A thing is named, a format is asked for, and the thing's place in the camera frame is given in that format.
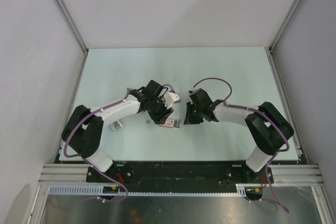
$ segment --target light blue surface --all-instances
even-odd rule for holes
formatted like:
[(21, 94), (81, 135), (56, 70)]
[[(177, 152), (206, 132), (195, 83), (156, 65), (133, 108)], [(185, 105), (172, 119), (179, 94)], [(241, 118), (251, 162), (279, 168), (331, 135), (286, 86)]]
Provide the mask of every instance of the light blue surface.
[[(100, 106), (120, 99), (126, 88), (140, 88), (151, 79), (169, 83), (182, 98), (169, 117), (184, 121), (188, 90), (206, 77), (219, 77), (233, 87), (228, 102), (260, 105), (272, 102), (284, 114), (263, 47), (90, 49), (75, 106)], [(219, 81), (199, 85), (213, 100), (223, 99), (228, 87)], [(115, 160), (229, 161), (246, 159), (255, 147), (247, 127), (204, 122), (180, 129), (159, 127), (147, 113), (131, 115), (113, 132), (105, 127), (101, 145)], [(293, 141), (277, 160), (297, 160)]]

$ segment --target red wire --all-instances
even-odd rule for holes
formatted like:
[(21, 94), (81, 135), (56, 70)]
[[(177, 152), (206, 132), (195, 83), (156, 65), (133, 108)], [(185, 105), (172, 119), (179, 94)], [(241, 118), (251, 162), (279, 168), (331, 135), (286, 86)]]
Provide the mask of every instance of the red wire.
[(264, 179), (264, 177), (261, 177), (261, 181), (262, 181), (262, 188), (265, 188), (266, 186), (267, 186), (267, 182), (266, 182), (266, 180)]
[(122, 184), (124, 184), (124, 180), (122, 179), (120, 173), (117, 173), (117, 176), (119, 178), (119, 182), (122, 183)]

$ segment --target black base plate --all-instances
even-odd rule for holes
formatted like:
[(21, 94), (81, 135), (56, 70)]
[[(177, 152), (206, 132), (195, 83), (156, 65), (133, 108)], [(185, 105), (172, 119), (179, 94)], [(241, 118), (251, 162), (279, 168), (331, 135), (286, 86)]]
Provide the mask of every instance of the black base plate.
[[(120, 173), (128, 190), (134, 193), (235, 193), (236, 184), (261, 184), (261, 170), (248, 181), (242, 164), (234, 162), (134, 162), (116, 161), (105, 173), (119, 181)], [(273, 183), (272, 171), (270, 180)], [(87, 182), (109, 183), (89, 167)]]

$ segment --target aluminum frame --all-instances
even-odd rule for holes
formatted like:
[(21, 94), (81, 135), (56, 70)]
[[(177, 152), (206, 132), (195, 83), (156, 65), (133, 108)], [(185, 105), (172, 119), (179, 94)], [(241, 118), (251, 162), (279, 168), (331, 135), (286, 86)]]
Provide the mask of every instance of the aluminum frame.
[(271, 51), (274, 51), (274, 49), (277, 47), (280, 39), (283, 37), (285, 34), (287, 27), (290, 25), (290, 22), (293, 20), (295, 17), (295, 14), (297, 13), (298, 9), (300, 8), (301, 4), (303, 3), (304, 0), (294, 0), (292, 5), (290, 6), (288, 13), (285, 16), (285, 19), (283, 20), (277, 34), (275, 35), (275, 38), (273, 39), (270, 49)]
[[(303, 0), (294, 0), (289, 12), (287, 13), (280, 29), (278, 30), (273, 42), (270, 45), (270, 50), (266, 49), (268, 59), (270, 62), (270, 67), (272, 69), (274, 79), (279, 91), (279, 95), (282, 101), (282, 105), (285, 110), (286, 117), (288, 118), (291, 125), (293, 125), (295, 129), (295, 135), (293, 137), (297, 152), (299, 155), (302, 154), (300, 152), (302, 145), (300, 143), (299, 135), (297, 134), (298, 130), (295, 125), (289, 101), (287, 98), (287, 94), (285, 91), (285, 87), (282, 83), (281, 76), (279, 73), (279, 69), (274, 60), (274, 56), (272, 54), (273, 50), (279, 43), (279, 40), (285, 33), (287, 27), (289, 26), (291, 20), (293, 19), (295, 13), (299, 9)], [(79, 44), (82, 51), (85, 53), (85, 57), (83, 59), (82, 67), (79, 73), (79, 77), (77, 80), (77, 84), (71, 99), (70, 106), (68, 108), (68, 113), (66, 119), (69, 116), (69, 112), (71, 111), (74, 98), (76, 97), (76, 93), (78, 90), (80, 78), (82, 71), (85, 65), (85, 59), (87, 54), (87, 47), (80, 35), (78, 28), (75, 25), (70, 13), (68, 12), (63, 0), (55, 0), (57, 7), (59, 8), (61, 14), (63, 15), (65, 22), (67, 23), (69, 29), (73, 33), (77, 43)], [(323, 182), (323, 178), (321, 172), (319, 170), (318, 165), (271, 165), (270, 166), (273, 171), (275, 186), (311, 186), (314, 197), (319, 209), (319, 213), (321, 216), (322, 223), (336, 223), (335, 215), (333, 208), (331, 207), (330, 199), (327, 194), (326, 187)], [(88, 165), (85, 164), (46, 164), (43, 167), (38, 186), (35, 192), (35, 200), (31, 205), (29, 210), (29, 214), (25, 220), (25, 223), (30, 224), (38, 224), (41, 221), (44, 206), (47, 201), (47, 196), (49, 190), (52, 186), (55, 185), (65, 185), (70, 186), (73, 185), (75, 188), (78, 186), (82, 187), (99, 187), (101, 185), (114, 185), (113, 183), (104, 184), (104, 183), (86, 183), (86, 174), (87, 174)], [(244, 184), (237, 184), (237, 190), (240, 190)]]
[[(88, 51), (86, 51), (84, 53), (84, 57), (83, 57), (82, 62), (81, 62), (81, 67), (78, 71), (78, 76), (76, 78), (75, 88), (73, 89), (74, 91), (71, 95), (70, 104), (67, 107), (66, 116), (65, 116), (64, 121), (63, 121), (63, 127), (65, 127), (65, 125), (67, 124), (67, 122), (68, 122), (68, 120), (71, 116), (70, 113), (71, 113), (72, 108), (74, 107), (74, 102), (75, 102), (77, 91), (78, 91), (78, 88), (79, 88), (79, 83), (80, 83), (80, 80), (81, 80), (82, 75), (83, 75), (84, 66), (85, 66), (85, 63), (86, 63), (86, 60), (87, 60), (87, 56), (88, 56)], [(61, 145), (62, 145), (61, 132), (59, 133), (59, 136), (58, 136), (57, 139), (58, 139), (58, 143), (56, 145), (56, 148), (55, 148), (55, 151), (54, 151), (54, 154), (53, 154), (53, 157), (52, 157), (53, 161), (56, 159), (57, 155), (59, 154), (60, 148), (61, 148)]]
[(72, 32), (73, 36), (75, 37), (76, 42), (78, 43), (79, 47), (82, 49), (83, 52), (87, 52), (88, 49), (82, 39), (82, 36), (80, 35), (78, 28), (71, 17), (68, 9), (65, 6), (65, 3), (63, 0), (54, 0), (55, 4), (57, 5), (59, 11), (61, 12), (65, 22), (67, 23), (70, 31)]
[[(312, 188), (322, 223), (335, 223), (335, 215), (328, 198), (326, 187), (318, 165), (270, 165), (274, 177), (274, 186), (310, 186)], [(87, 164), (46, 164), (38, 182), (36, 200), (25, 223), (38, 224), (41, 221), (44, 205), (50, 189), (52, 194), (92, 195), (90, 190), (99, 189), (102, 185), (114, 183), (87, 183)], [(244, 197), (245, 184), (237, 184), (236, 194), (145, 194), (136, 193), (129, 196), (206, 196), (206, 197)]]

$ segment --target electrical cable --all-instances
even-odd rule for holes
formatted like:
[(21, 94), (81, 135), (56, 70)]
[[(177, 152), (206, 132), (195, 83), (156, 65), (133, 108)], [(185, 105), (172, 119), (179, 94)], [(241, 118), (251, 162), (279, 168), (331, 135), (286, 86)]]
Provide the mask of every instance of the electrical cable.
[(204, 79), (200, 80), (199, 82), (197, 82), (195, 85), (193, 85), (193, 88), (195, 88), (198, 84), (200, 84), (201, 82), (206, 81), (206, 80), (218, 80), (218, 81), (222, 81), (222, 82), (224, 82), (225, 84), (227, 84), (227, 85), (229, 86), (229, 88), (230, 88), (230, 93), (229, 93), (229, 95), (228, 95), (226, 98), (224, 98), (224, 100), (223, 100), (224, 104), (226, 104), (226, 100), (232, 95), (232, 91), (233, 91), (233, 89), (232, 89), (231, 84), (228, 83), (226, 80), (223, 80), (223, 79), (221, 79), (221, 78), (217, 78), (217, 77), (208, 77), (208, 78), (204, 78)]
[[(113, 106), (116, 106), (116, 105), (118, 105), (118, 104), (124, 102), (124, 101), (127, 99), (127, 97), (129, 96), (129, 94), (130, 94), (130, 89), (127, 88), (127, 93), (126, 93), (126, 95), (125, 95), (125, 97), (124, 97), (123, 99), (121, 99), (121, 100), (119, 100), (119, 101), (117, 101), (117, 102), (108, 104), (108, 105), (106, 105), (106, 106), (104, 106), (104, 107), (101, 107), (101, 108), (99, 108), (99, 109), (97, 109), (97, 110), (95, 110), (95, 111), (89, 113), (87, 116), (85, 116), (85, 117), (84, 117), (84, 118), (83, 118), (83, 119), (82, 119), (82, 120), (81, 120), (81, 121), (80, 121), (80, 122), (73, 128), (73, 130), (72, 130), (71, 133), (69, 134), (69, 136), (68, 136), (68, 138), (67, 138), (67, 140), (66, 140), (66, 142), (65, 142), (64, 149), (63, 149), (64, 156), (65, 156), (65, 157), (77, 157), (77, 156), (79, 156), (79, 154), (68, 155), (68, 154), (67, 154), (67, 149), (68, 149), (69, 143), (70, 143), (72, 137), (74, 136), (75, 132), (82, 126), (82, 124), (83, 124), (87, 119), (89, 119), (89, 118), (90, 118), (91, 116), (93, 116), (94, 114), (100, 112), (102, 109), (105, 110), (105, 109), (111, 108), (111, 107), (113, 107)], [(127, 198), (129, 191), (128, 191), (127, 188), (123, 185), (123, 183), (120, 183), (120, 182), (114, 180), (113, 178), (107, 176), (105, 173), (103, 173), (103, 172), (100, 171), (98, 168), (96, 168), (94, 165), (92, 165), (87, 159), (83, 158), (83, 160), (84, 160), (86, 163), (88, 163), (93, 169), (95, 169), (100, 175), (102, 175), (102, 176), (105, 177), (106, 179), (108, 179), (108, 180), (110, 180), (110, 181), (112, 181), (112, 182), (118, 184), (120, 187), (122, 187), (122, 188), (125, 190), (125, 195), (124, 195), (122, 198), (120, 198), (120, 199), (116, 199), (116, 200), (114, 200), (114, 199), (113, 199), (113, 200), (103, 199), (103, 200), (102, 200), (103, 202), (105, 202), (105, 201), (107, 201), (107, 202), (120, 202), (120, 201), (122, 201), (122, 200), (124, 200), (124, 199)], [(87, 199), (82, 200), (82, 201), (86, 201), (86, 200), (94, 199), (94, 198), (97, 198), (97, 197), (90, 197), (90, 198), (87, 198)]]
[(277, 194), (275, 193), (274, 191), (274, 188), (271, 184), (271, 181), (268, 177), (268, 172), (267, 172), (267, 169), (268, 169), (268, 165), (273, 161), (273, 159), (278, 155), (279, 152), (286, 152), (289, 150), (289, 143), (286, 139), (286, 137), (284, 136), (284, 134), (281, 132), (281, 130), (278, 128), (278, 126), (267, 116), (265, 115), (264, 113), (260, 112), (259, 110), (256, 110), (254, 108), (250, 108), (250, 107), (247, 107), (247, 106), (242, 106), (242, 105), (233, 105), (233, 104), (228, 104), (226, 102), (226, 100), (231, 96), (232, 94), (232, 86), (230, 85), (230, 83), (228, 83), (227, 81), (221, 79), (221, 78), (216, 78), (216, 77), (208, 77), (208, 78), (204, 78), (202, 80), (200, 80), (199, 82), (197, 82), (193, 87), (196, 87), (198, 84), (200, 84), (202, 81), (205, 81), (205, 80), (219, 80), (219, 81), (222, 81), (224, 83), (226, 83), (229, 88), (230, 88), (230, 93), (229, 95), (224, 99), (223, 103), (225, 106), (229, 107), (229, 108), (236, 108), (236, 109), (242, 109), (242, 110), (247, 110), (247, 111), (253, 111), (257, 114), (259, 114), (260, 116), (262, 116), (267, 122), (269, 122), (272, 127), (278, 132), (278, 134), (281, 136), (282, 140), (284, 141), (285, 145), (286, 145), (286, 148), (285, 149), (282, 149), (282, 150), (279, 150), (268, 162), (267, 164), (265, 165), (265, 172), (266, 172), (266, 179), (267, 179), (267, 182), (269, 184), (269, 188), (271, 189), (272, 191), (272, 194), (273, 196), (275, 197), (275, 200), (272, 200), (272, 199), (264, 199), (263, 201), (267, 201), (267, 202), (273, 202), (273, 203), (276, 203), (278, 204), (286, 213), (289, 213), (289, 210), (287, 207), (285, 207), (282, 202), (279, 200)]
[(124, 184), (124, 180), (122, 179), (120, 173), (117, 173), (117, 176), (119, 178), (119, 182), (122, 183), (122, 184)]
[(169, 87), (171, 92), (175, 92), (173, 86), (171, 86), (171, 85), (168, 84), (168, 83), (165, 84), (165, 85), (162, 85), (162, 86), (163, 86), (163, 87)]
[(69, 146), (69, 142), (70, 140), (72, 139), (72, 137), (74, 136), (75, 132), (82, 126), (82, 124), (87, 120), (89, 119), (91, 116), (93, 116), (94, 114), (100, 112), (102, 109), (105, 110), (105, 109), (108, 109), (110, 107), (113, 107), (113, 106), (116, 106), (118, 105), (119, 103), (122, 103), (125, 99), (127, 99), (127, 97), (129, 96), (130, 94), (130, 89), (127, 88), (127, 94), (125, 95), (125, 97), (117, 102), (114, 102), (114, 103), (111, 103), (111, 104), (108, 104), (104, 107), (101, 107), (93, 112), (91, 112), (90, 114), (88, 114), (87, 116), (85, 116), (82, 120), (80, 120), (80, 122), (73, 128), (73, 130), (71, 131), (70, 135), (68, 136), (67, 140), (65, 141), (65, 145), (64, 145), (64, 148), (63, 148), (63, 153), (64, 153), (64, 156), (65, 157), (78, 157), (79, 154), (74, 154), (74, 155), (69, 155), (67, 153), (67, 149), (68, 149), (68, 146)]
[(262, 184), (263, 184), (263, 185), (262, 185), (262, 186), (263, 186), (262, 188), (264, 189), (264, 188), (267, 186), (267, 181), (264, 179), (263, 176), (261, 177), (261, 182), (262, 182)]
[(247, 196), (245, 197), (249, 202), (269, 202), (269, 203), (274, 203), (274, 204), (277, 204), (278, 206), (281, 206), (279, 204), (279, 202), (277, 202), (276, 200), (273, 200), (273, 199), (256, 199), (256, 200), (251, 200), (249, 199)]

